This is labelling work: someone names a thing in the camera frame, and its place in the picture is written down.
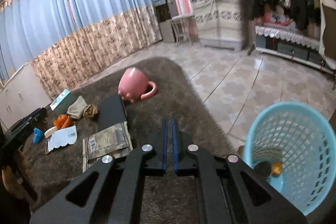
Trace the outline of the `grey water dispenser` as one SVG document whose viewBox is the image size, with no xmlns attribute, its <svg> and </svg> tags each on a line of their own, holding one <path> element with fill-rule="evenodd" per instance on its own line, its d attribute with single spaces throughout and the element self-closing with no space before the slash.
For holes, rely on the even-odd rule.
<svg viewBox="0 0 336 224">
<path fill-rule="evenodd" d="M 175 34 L 171 26 L 173 17 L 178 16 L 178 9 L 175 0 L 156 0 L 153 3 L 162 41 L 165 43 L 175 43 Z"/>
</svg>

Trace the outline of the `white low cabinet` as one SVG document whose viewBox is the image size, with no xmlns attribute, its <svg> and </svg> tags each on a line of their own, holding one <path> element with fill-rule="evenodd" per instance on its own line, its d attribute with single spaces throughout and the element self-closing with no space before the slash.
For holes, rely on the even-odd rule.
<svg viewBox="0 0 336 224">
<path fill-rule="evenodd" d="M 15 122 L 51 103 L 30 63 L 22 65 L 1 90 L 1 125 L 8 130 Z"/>
</svg>

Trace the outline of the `brown crumpled paper ball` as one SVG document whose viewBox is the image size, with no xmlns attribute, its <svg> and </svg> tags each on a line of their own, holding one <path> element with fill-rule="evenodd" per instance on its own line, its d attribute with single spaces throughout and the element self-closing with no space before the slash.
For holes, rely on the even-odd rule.
<svg viewBox="0 0 336 224">
<path fill-rule="evenodd" d="M 95 104 L 87 105 L 83 110 L 83 117 L 87 120 L 96 121 L 99 116 L 98 106 Z"/>
</svg>

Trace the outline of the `cloth covered television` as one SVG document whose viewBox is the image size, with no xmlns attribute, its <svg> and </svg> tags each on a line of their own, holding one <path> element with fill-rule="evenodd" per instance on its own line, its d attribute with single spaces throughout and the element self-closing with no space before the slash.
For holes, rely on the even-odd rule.
<svg viewBox="0 0 336 224">
<path fill-rule="evenodd" d="M 321 33 L 319 55 L 326 64 L 335 70 L 335 0 L 319 0 L 321 11 Z"/>
</svg>

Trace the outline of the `black flat case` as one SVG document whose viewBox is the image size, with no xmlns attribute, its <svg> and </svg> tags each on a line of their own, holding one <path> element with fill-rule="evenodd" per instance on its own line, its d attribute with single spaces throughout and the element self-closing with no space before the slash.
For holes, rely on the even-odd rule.
<svg viewBox="0 0 336 224">
<path fill-rule="evenodd" d="M 127 120 L 127 113 L 121 97 L 114 93 L 98 104 L 97 131 L 100 132 L 108 127 Z"/>
</svg>

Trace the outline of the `small metal side table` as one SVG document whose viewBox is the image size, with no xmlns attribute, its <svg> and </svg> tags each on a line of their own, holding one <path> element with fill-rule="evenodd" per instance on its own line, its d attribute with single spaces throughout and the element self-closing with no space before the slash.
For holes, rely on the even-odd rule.
<svg viewBox="0 0 336 224">
<path fill-rule="evenodd" d="M 187 41 L 193 44 L 190 36 L 190 25 L 194 19 L 194 14 L 184 14 L 172 17 L 170 23 L 175 35 L 175 43 L 178 47 L 181 42 Z"/>
</svg>

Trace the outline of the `blue and floral curtain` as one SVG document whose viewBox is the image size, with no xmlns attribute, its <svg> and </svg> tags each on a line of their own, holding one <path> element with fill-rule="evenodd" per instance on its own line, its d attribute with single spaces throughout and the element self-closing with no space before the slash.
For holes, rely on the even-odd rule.
<svg viewBox="0 0 336 224">
<path fill-rule="evenodd" d="M 4 0 L 1 79 L 30 63 L 56 97 L 161 40 L 154 0 Z"/>
</svg>

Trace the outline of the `cream round box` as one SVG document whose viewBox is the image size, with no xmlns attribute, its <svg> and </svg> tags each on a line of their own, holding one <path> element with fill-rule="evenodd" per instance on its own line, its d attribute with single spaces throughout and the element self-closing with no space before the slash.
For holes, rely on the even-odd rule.
<svg viewBox="0 0 336 224">
<path fill-rule="evenodd" d="M 59 128 L 57 126 L 54 126 L 52 128 L 49 128 L 45 133 L 44 136 L 46 139 L 48 139 L 53 133 L 55 133 L 56 131 L 58 131 Z"/>
</svg>

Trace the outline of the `light blue paper card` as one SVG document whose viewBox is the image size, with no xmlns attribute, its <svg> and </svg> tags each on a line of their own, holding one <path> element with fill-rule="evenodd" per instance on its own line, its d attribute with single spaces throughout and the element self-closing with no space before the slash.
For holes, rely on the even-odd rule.
<svg viewBox="0 0 336 224">
<path fill-rule="evenodd" d="M 73 145 L 77 141 L 76 126 L 60 129 L 53 133 L 50 137 L 53 142 L 54 149 L 65 147 L 67 145 Z"/>
</svg>

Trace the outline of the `orange pumpkin toy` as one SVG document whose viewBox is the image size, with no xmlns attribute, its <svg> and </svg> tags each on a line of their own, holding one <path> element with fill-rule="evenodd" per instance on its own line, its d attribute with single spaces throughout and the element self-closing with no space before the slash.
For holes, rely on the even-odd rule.
<svg viewBox="0 0 336 224">
<path fill-rule="evenodd" d="M 56 126 L 59 130 L 68 128 L 74 125 L 74 121 L 72 118 L 66 114 L 62 114 L 58 116 L 56 120 L 54 120 L 54 126 Z"/>
</svg>

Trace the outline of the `pink pig toy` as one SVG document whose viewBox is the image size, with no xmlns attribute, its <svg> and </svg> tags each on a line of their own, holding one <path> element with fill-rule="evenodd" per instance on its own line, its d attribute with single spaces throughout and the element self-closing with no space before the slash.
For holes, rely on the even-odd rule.
<svg viewBox="0 0 336 224">
<path fill-rule="evenodd" d="M 126 69 L 118 85 L 118 95 L 131 103 L 146 100 L 156 93 L 156 83 L 136 67 Z"/>
</svg>

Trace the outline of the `teal cardboard box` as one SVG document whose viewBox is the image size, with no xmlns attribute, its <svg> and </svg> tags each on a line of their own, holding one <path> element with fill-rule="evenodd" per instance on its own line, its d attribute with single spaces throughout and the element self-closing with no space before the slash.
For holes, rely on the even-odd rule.
<svg viewBox="0 0 336 224">
<path fill-rule="evenodd" d="M 65 114 L 68 108 L 77 100 L 68 89 L 64 89 L 56 99 L 50 104 L 52 112 L 58 117 Z"/>
</svg>

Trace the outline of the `blue plastic bag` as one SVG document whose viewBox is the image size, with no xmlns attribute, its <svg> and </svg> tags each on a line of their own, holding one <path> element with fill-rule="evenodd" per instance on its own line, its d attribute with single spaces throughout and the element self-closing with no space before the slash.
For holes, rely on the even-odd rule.
<svg viewBox="0 0 336 224">
<path fill-rule="evenodd" d="M 38 129 L 38 128 L 34 128 L 34 131 L 33 131 L 33 141 L 32 143 L 33 144 L 39 144 L 43 138 L 44 138 L 44 133 L 42 130 Z"/>
</svg>

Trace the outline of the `beige cloth pouch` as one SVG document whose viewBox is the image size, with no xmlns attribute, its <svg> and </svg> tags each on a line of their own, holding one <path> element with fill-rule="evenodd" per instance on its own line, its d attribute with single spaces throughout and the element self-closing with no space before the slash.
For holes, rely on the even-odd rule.
<svg viewBox="0 0 336 224">
<path fill-rule="evenodd" d="M 77 100 L 67 109 L 67 115 L 72 119 L 79 120 L 82 118 L 83 112 L 87 106 L 88 104 L 85 99 L 82 96 L 78 96 Z"/>
</svg>

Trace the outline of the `printed paper bag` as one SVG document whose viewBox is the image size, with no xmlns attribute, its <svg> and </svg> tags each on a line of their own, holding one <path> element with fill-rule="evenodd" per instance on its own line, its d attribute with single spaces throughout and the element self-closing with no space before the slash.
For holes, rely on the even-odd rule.
<svg viewBox="0 0 336 224">
<path fill-rule="evenodd" d="M 83 172 L 103 156 L 113 159 L 127 156 L 133 151 L 127 122 L 117 123 L 83 139 Z"/>
</svg>

